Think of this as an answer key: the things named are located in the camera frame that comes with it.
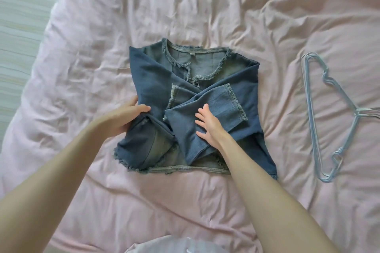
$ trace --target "wire hanger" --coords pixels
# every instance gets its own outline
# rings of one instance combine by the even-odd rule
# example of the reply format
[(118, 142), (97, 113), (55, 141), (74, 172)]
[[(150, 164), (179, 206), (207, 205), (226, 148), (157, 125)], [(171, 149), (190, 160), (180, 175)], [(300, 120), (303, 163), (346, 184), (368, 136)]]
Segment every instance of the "wire hanger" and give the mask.
[[(374, 107), (374, 108), (358, 107), (349, 98), (346, 92), (344, 92), (343, 88), (339, 85), (339, 83), (334, 78), (329, 76), (329, 68), (321, 59), (321, 57), (315, 52), (310, 52), (308, 54), (305, 54), (301, 57), (301, 59), (302, 59), (302, 63), (301, 63), (302, 75), (304, 79), (305, 92), (306, 92), (307, 111), (308, 111), (308, 116), (309, 116), (311, 143), (312, 143), (313, 157), (314, 157), (314, 163), (315, 163), (315, 173), (318, 179), (320, 179), (322, 182), (328, 183), (328, 182), (331, 182), (335, 178), (336, 174), (338, 173), (342, 165), (343, 154), (352, 142), (359, 120), (362, 117), (376, 117), (380, 119), (380, 107)], [(338, 90), (340, 95), (344, 97), (346, 103), (348, 104), (348, 106), (351, 108), (351, 110), (354, 113), (354, 120), (352, 122), (350, 132), (344, 144), (341, 147), (339, 147), (335, 152), (333, 152), (333, 154), (331, 155), (333, 166), (330, 173), (325, 173), (325, 170), (322, 164), (322, 159), (321, 159), (321, 152), (319, 149), (319, 142), (318, 142), (318, 136), (316, 132), (314, 112), (313, 112), (313, 103), (312, 103), (311, 93), (310, 93), (310, 69), (309, 69), (310, 60), (315, 60), (316, 62), (319, 63), (319, 65), (323, 69), (322, 81), (326, 84), (333, 85)]]

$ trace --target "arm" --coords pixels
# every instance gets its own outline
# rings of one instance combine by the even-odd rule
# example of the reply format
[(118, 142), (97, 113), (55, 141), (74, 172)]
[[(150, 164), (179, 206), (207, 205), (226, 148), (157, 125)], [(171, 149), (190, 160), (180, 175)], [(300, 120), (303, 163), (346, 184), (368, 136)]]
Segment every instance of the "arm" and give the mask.
[(126, 132), (149, 106), (133, 98), (92, 121), (59, 154), (0, 202), (2, 252), (42, 252), (63, 218), (105, 139)]
[(195, 116), (206, 129), (197, 135), (223, 155), (265, 252), (339, 252), (306, 209), (222, 128), (208, 104)]

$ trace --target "hand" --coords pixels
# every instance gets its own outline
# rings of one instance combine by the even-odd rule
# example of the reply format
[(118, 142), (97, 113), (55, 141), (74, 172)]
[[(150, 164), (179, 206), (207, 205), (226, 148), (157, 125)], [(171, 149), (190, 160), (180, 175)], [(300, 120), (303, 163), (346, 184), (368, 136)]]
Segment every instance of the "hand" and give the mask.
[(148, 112), (150, 110), (150, 106), (145, 104), (136, 105), (137, 100), (136, 95), (119, 108), (112, 110), (95, 120), (95, 122), (98, 122), (101, 126), (101, 130), (104, 131), (106, 138), (127, 132), (133, 119), (135, 119), (141, 112)]
[(195, 123), (206, 129), (206, 133), (197, 131), (196, 134), (200, 138), (206, 140), (208, 144), (210, 144), (212, 147), (215, 147), (220, 151), (221, 139), (225, 135), (228, 135), (227, 131), (223, 129), (218, 118), (212, 115), (209, 109), (209, 105), (207, 103), (203, 106), (203, 108), (199, 108), (198, 112), (199, 113), (195, 114), (195, 117), (197, 117), (201, 121), (196, 120)]

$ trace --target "person's right arm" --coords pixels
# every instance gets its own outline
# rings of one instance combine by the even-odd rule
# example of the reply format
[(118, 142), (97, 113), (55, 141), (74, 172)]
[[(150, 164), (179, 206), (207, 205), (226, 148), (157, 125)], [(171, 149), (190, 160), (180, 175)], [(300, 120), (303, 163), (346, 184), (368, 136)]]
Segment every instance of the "person's right arm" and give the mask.
[(212, 115), (207, 104), (196, 113), (197, 132), (218, 149), (251, 217), (266, 253), (339, 252), (302, 205), (254, 162)]

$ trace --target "blue denim jacket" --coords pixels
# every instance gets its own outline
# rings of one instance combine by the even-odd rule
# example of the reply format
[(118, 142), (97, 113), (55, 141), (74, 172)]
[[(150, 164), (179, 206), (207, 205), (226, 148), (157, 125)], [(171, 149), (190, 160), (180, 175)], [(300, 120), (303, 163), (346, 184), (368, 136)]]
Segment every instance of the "blue denim jacket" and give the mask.
[(203, 169), (228, 173), (219, 152), (195, 132), (205, 103), (242, 149), (273, 178), (276, 165), (258, 117), (259, 63), (228, 48), (179, 46), (169, 40), (130, 47), (130, 67), (140, 114), (115, 149), (115, 158), (140, 172)]

